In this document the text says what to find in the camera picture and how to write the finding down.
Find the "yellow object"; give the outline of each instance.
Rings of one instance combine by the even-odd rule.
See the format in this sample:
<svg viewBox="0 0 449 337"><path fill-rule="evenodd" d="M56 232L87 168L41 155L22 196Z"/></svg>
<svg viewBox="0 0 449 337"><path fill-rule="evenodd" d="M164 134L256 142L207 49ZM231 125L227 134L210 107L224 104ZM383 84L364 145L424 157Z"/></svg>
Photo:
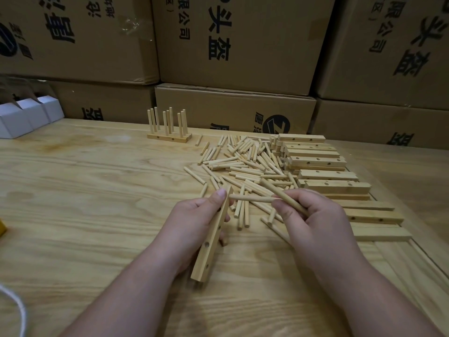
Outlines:
<svg viewBox="0 0 449 337"><path fill-rule="evenodd" d="M0 236L2 236L6 232L6 227L3 222L0 220Z"/></svg>

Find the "stacked cardboard boxes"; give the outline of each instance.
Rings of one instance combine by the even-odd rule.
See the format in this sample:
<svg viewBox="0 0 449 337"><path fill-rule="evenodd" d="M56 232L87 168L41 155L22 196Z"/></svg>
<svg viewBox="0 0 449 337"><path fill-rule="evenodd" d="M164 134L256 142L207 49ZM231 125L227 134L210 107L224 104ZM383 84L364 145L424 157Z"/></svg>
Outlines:
<svg viewBox="0 0 449 337"><path fill-rule="evenodd" d="M449 0L340 0L311 132L449 149Z"/></svg>
<svg viewBox="0 0 449 337"><path fill-rule="evenodd" d="M156 87L158 108L187 109L201 128L306 132L334 0L152 2L169 83Z"/></svg>
<svg viewBox="0 0 449 337"><path fill-rule="evenodd" d="M72 81L55 84L67 117L141 122L154 106L154 87L143 86L159 81L150 0L0 0L0 7L0 73ZM123 114L101 98L107 89ZM85 97L74 101L75 93Z"/></svg>

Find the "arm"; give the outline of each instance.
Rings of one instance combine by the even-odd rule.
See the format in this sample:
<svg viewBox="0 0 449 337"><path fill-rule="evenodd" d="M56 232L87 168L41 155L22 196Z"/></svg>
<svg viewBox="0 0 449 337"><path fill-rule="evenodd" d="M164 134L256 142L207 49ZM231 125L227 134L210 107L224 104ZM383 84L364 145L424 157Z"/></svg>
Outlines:
<svg viewBox="0 0 449 337"><path fill-rule="evenodd" d="M285 202L273 201L292 245L339 305L355 336L442 336L441 332L365 259L344 210L305 189L287 190L310 213L304 220Z"/></svg>
<svg viewBox="0 0 449 337"><path fill-rule="evenodd" d="M171 283L206 239L225 198L220 189L210 198L177 203L154 241L60 337L154 336Z"/></svg>

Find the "hand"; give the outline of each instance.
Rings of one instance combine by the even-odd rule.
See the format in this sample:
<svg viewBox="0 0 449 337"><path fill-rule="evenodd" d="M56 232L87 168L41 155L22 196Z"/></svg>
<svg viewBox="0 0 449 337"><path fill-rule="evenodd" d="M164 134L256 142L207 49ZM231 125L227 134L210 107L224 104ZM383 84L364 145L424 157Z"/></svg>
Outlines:
<svg viewBox="0 0 449 337"><path fill-rule="evenodd" d="M369 266L339 204L307 189L285 193L306 207L310 217L304 220L282 200L273 201L272 206L282 216L298 256L325 288L332 282L352 280L354 272Z"/></svg>
<svg viewBox="0 0 449 337"><path fill-rule="evenodd" d="M226 198L221 188L209 198L195 198L178 202L154 239L160 255L169 256L178 267L178 273L190 264L193 255L201 247L209 231L209 223ZM226 215L225 222L230 220Z"/></svg>

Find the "fingernail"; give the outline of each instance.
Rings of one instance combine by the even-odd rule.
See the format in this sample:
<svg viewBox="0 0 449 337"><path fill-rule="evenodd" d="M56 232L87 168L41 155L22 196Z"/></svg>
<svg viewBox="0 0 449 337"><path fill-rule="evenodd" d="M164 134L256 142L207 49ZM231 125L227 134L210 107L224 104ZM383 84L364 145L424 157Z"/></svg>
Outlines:
<svg viewBox="0 0 449 337"><path fill-rule="evenodd" d="M225 188L220 188L217 190L217 195L221 198L225 198L226 197L226 189Z"/></svg>

